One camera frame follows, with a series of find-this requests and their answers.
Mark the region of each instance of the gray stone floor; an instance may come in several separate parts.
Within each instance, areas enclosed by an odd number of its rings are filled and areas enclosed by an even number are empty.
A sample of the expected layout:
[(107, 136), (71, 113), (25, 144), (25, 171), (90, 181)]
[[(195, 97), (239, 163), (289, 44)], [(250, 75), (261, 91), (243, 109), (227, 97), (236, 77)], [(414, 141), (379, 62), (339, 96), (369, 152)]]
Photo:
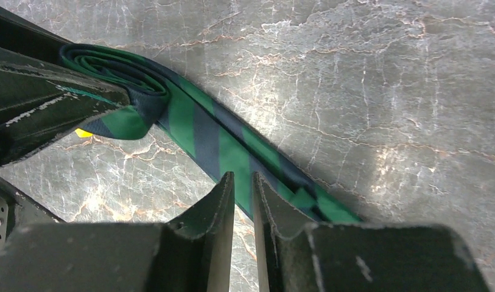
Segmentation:
[[(461, 233), (495, 291), (495, 0), (0, 0), (217, 97), (373, 221)], [(170, 220), (212, 187), (158, 129), (74, 134), (0, 174), (68, 221)], [(257, 291), (237, 212), (231, 291)]]

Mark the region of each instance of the rolled fabric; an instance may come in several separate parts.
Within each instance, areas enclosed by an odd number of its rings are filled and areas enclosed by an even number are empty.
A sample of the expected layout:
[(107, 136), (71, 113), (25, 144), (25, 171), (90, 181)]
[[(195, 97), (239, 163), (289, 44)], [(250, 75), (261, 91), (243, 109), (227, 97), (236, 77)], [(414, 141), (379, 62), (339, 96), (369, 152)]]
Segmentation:
[(89, 44), (64, 45), (60, 65), (119, 85), (129, 94), (129, 106), (86, 124), (83, 130), (115, 139), (140, 139), (158, 125), (215, 182), (234, 172), (236, 204), (251, 219), (251, 176), (259, 172), (278, 194), (314, 220), (360, 221), (240, 118), (167, 67)]

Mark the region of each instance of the necktie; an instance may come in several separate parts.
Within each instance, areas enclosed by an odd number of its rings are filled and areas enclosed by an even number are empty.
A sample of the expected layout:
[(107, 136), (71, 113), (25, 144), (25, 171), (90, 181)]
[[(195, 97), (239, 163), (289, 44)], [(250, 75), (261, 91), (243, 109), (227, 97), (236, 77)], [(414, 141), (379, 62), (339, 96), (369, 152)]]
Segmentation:
[[(90, 122), (83, 127), (85, 131), (139, 139), (153, 124), (158, 125), (215, 182), (225, 172), (234, 172), (236, 204), (251, 219), (251, 174), (259, 172), (283, 198), (315, 220), (359, 221), (238, 117), (167, 67), (129, 52), (89, 44), (63, 46), (59, 63), (128, 92), (131, 105)], [(85, 95), (80, 90), (73, 93)]]

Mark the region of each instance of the green and navy striped tie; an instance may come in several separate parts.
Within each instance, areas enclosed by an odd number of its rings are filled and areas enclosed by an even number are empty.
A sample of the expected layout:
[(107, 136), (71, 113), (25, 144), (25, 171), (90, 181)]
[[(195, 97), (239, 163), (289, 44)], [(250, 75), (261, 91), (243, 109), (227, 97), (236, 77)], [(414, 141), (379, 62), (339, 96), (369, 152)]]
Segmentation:
[(360, 221), (238, 117), (167, 67), (88, 44), (63, 46), (60, 65), (119, 85), (129, 94), (131, 105), (86, 124), (84, 130), (140, 139), (158, 125), (215, 182), (234, 172), (236, 203), (251, 219), (251, 176), (260, 172), (283, 198), (317, 221)]

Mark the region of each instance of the yellow object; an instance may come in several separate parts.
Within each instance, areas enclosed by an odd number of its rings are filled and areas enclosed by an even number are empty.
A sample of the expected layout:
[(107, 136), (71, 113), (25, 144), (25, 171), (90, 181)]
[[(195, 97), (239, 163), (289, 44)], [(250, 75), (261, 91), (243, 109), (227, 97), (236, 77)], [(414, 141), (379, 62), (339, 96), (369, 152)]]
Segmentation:
[(86, 132), (83, 129), (76, 129), (75, 133), (79, 138), (87, 138), (93, 136), (93, 134), (91, 134), (90, 132)]

